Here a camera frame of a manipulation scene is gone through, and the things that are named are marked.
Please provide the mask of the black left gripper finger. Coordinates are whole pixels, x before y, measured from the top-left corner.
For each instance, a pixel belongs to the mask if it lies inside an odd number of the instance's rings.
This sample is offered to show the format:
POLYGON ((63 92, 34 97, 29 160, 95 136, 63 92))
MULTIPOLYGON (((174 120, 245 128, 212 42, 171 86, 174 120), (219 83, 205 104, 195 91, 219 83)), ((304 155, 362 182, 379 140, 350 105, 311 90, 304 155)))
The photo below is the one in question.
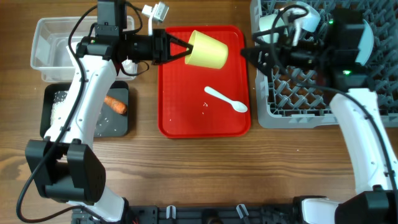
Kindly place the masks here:
POLYGON ((191 52, 193 50, 192 44, 189 44, 188 42, 185 42, 185 41, 169 34, 168 32, 165 33, 165 38, 166 38, 166 44, 165 44, 166 51, 168 51, 168 52, 171 51, 172 44, 175 44, 180 47, 185 47, 188 52, 191 52))
POLYGON ((164 61, 164 63, 169 63, 169 62, 173 62, 175 60, 178 60, 180 58, 184 58, 184 57, 190 55, 192 53, 192 50, 193 49, 187 49, 186 51, 181 52, 179 54, 175 54, 175 55, 172 55, 171 51, 169 50, 168 53, 167 53, 166 60, 164 61))

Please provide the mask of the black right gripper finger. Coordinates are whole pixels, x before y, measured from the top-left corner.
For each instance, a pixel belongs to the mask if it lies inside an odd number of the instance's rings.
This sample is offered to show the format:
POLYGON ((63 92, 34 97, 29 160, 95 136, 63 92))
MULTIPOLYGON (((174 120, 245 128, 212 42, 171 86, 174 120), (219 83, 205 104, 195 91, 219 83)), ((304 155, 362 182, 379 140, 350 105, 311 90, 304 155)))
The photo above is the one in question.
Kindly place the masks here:
POLYGON ((241 49, 241 55, 247 62, 255 66, 258 70, 264 68, 264 48, 261 46, 247 47, 241 49))
POLYGON ((257 44, 276 44, 287 35, 288 26, 274 27, 269 30, 255 32, 252 40, 257 44))

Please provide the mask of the green bowl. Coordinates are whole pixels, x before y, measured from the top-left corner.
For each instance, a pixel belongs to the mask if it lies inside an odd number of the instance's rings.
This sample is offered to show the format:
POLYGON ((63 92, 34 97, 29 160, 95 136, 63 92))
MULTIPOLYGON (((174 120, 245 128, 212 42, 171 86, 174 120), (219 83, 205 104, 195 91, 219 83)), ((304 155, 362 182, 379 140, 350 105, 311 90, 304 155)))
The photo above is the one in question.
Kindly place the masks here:
MULTIPOLYGON (((270 14, 270 15, 261 17, 259 20, 259 30, 261 32, 270 30, 272 28, 273 22, 276 17, 277 17, 277 14, 270 14)), ((282 20, 282 18, 279 18, 279 20, 277 21, 277 24, 276 24, 276 27, 280 27, 280 26, 285 26, 285 22, 282 20)), ((263 35, 262 39, 265 43, 269 44, 271 42, 271 35, 270 34, 263 35)))

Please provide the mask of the yellow plastic cup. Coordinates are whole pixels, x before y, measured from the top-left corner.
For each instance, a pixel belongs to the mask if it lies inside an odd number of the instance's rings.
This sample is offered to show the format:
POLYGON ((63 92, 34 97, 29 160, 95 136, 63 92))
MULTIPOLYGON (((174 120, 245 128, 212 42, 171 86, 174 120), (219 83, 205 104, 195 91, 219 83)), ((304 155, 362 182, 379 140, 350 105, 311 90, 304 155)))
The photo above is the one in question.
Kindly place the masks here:
POLYGON ((228 46, 204 33, 194 30, 189 38, 193 46, 190 55, 185 57, 186 65, 221 69, 228 58, 228 46))

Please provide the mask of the light blue plate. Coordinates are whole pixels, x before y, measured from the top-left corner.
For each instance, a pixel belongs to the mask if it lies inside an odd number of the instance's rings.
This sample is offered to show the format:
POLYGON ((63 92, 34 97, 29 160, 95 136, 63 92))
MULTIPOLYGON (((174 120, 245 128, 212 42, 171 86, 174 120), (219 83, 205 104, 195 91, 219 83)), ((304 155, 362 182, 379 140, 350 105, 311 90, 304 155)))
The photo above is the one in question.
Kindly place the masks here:
POLYGON ((374 47, 374 34, 369 23, 364 19, 364 31, 358 45, 359 53, 356 57, 356 63, 365 65, 369 60, 374 47))

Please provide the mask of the orange carrot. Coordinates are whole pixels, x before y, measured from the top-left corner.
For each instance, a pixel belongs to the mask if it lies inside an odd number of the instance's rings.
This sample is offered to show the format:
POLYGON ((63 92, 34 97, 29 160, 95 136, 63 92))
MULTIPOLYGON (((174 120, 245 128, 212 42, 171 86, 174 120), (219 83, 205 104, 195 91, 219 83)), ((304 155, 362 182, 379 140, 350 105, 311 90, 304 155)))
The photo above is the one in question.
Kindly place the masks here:
POLYGON ((119 101, 113 97, 106 96, 104 103, 108 105, 117 114, 126 114, 127 106, 122 101, 119 101))

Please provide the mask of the white napkin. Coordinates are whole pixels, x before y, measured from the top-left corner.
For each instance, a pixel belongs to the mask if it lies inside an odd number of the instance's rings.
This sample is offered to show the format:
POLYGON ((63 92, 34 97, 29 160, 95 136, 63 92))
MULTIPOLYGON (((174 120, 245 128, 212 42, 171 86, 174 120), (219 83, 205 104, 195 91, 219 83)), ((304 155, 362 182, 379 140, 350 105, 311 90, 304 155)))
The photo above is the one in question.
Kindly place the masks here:
POLYGON ((68 52, 68 54, 69 54, 69 57, 70 57, 70 60, 72 61, 72 65, 74 66, 74 67, 77 67, 78 65, 77 65, 77 62, 76 62, 76 59, 75 59, 75 57, 73 56, 73 54, 75 54, 76 53, 76 48, 77 48, 77 45, 79 44, 79 42, 72 42, 71 43, 71 50, 70 50, 70 48, 69 48, 69 45, 67 45, 66 46, 66 50, 67 50, 67 52, 68 52))

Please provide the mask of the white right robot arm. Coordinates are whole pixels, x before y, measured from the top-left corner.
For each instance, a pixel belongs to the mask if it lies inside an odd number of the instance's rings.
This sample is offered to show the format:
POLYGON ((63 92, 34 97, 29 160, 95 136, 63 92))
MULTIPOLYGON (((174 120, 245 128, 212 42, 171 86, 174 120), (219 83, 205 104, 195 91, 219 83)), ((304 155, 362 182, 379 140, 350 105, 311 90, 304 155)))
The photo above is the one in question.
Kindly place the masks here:
POLYGON ((316 84, 298 80, 297 85, 331 93, 329 106, 349 152, 356 195, 343 203, 322 196, 296 197, 292 222, 396 223, 397 158, 365 67, 373 32, 358 11, 337 8, 331 15, 325 38, 309 42, 300 40, 300 33, 315 30, 318 14, 304 4, 284 6, 269 29, 253 35, 256 46, 241 51, 264 75, 273 68, 287 75, 288 66, 316 71, 316 84))

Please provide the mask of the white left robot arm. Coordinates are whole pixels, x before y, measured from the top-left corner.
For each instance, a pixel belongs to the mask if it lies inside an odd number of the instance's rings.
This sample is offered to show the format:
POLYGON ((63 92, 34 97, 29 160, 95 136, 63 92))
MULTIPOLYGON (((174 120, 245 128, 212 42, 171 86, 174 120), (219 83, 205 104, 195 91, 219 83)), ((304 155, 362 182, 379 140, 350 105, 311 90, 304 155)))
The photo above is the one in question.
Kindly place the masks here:
POLYGON ((25 158, 39 195, 66 203, 68 210, 81 210, 100 223, 137 223, 128 201, 106 186, 106 171, 93 152, 96 122, 107 92, 123 62, 130 59, 147 65, 162 65, 180 59, 170 46, 193 45, 164 29, 140 35, 127 29, 128 1, 99 1, 97 21, 76 45, 69 45, 75 76, 63 104, 63 114, 53 122, 40 141, 31 140, 25 158))

